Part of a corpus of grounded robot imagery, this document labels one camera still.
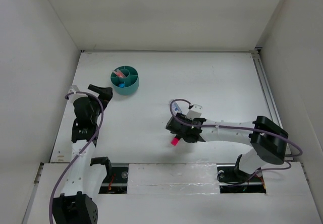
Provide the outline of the teal round divided container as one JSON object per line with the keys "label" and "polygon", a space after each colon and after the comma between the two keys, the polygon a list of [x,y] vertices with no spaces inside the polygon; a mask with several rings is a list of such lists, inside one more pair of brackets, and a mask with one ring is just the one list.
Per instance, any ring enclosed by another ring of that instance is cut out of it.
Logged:
{"label": "teal round divided container", "polygon": [[[125,95],[125,96],[134,94],[139,88],[139,75],[137,70],[131,66],[120,66],[114,70],[117,70],[117,69],[119,70],[126,69],[129,71],[129,75],[126,78],[119,78],[113,72],[111,73],[110,79],[115,92],[118,93],[119,95]],[[119,87],[120,83],[125,83],[126,87],[120,88]]]}

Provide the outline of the clear blue glue bottle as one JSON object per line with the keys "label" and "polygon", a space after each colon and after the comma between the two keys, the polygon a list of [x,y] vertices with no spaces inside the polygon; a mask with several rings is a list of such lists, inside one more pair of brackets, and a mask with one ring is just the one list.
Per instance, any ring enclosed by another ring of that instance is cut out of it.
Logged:
{"label": "clear blue glue bottle", "polygon": [[176,116],[177,114],[183,114],[178,101],[186,102],[184,99],[171,99],[169,102],[169,107],[171,109],[171,114]]}

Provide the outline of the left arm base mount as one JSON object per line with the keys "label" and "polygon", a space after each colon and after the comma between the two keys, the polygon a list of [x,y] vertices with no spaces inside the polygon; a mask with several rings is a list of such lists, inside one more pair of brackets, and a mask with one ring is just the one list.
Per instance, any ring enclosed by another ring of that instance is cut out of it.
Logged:
{"label": "left arm base mount", "polygon": [[99,194],[127,194],[129,164],[111,163],[108,157],[100,157],[99,161],[107,170]]}

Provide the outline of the pink black highlighter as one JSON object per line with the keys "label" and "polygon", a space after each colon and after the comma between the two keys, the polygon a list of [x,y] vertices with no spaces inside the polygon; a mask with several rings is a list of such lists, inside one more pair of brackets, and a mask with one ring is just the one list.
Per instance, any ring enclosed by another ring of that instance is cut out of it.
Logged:
{"label": "pink black highlighter", "polygon": [[180,138],[174,137],[171,141],[171,144],[173,146],[176,146],[179,143],[179,141],[180,141]]}

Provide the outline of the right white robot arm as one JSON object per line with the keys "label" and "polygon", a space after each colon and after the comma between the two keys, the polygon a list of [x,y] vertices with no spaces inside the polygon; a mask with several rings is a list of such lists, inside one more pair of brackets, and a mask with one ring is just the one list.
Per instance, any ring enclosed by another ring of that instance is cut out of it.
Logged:
{"label": "right white robot arm", "polygon": [[287,143],[283,139],[288,134],[264,116],[251,122],[226,123],[177,114],[170,118],[166,129],[187,143],[223,141],[250,146],[249,152],[238,156],[233,168],[235,178],[241,181],[267,163],[283,165],[285,162]]}

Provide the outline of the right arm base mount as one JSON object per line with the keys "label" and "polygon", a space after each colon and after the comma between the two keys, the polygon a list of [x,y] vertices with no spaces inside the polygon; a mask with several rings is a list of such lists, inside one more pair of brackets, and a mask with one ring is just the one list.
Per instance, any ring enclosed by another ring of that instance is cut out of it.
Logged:
{"label": "right arm base mount", "polygon": [[217,180],[220,185],[221,194],[236,193],[266,193],[264,179],[260,174],[251,177],[238,169],[240,154],[235,164],[219,164],[217,165]]}

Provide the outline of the pink pen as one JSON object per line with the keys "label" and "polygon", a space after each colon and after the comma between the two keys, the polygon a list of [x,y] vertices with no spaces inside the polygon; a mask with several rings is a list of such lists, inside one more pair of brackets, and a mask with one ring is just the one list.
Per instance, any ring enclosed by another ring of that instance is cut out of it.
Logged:
{"label": "pink pen", "polygon": [[122,69],[122,70],[113,70],[113,73],[118,76],[119,78],[126,78],[129,75],[129,71],[126,69]]}

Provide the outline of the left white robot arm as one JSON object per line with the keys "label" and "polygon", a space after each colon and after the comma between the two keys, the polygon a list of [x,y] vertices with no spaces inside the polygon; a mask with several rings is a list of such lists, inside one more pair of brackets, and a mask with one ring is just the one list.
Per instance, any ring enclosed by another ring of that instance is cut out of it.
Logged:
{"label": "left white robot arm", "polygon": [[90,84],[88,91],[71,86],[65,99],[74,108],[75,119],[71,135],[71,160],[51,192],[50,223],[97,223],[95,198],[103,182],[112,177],[108,157],[93,157],[104,110],[113,97],[111,87]]}

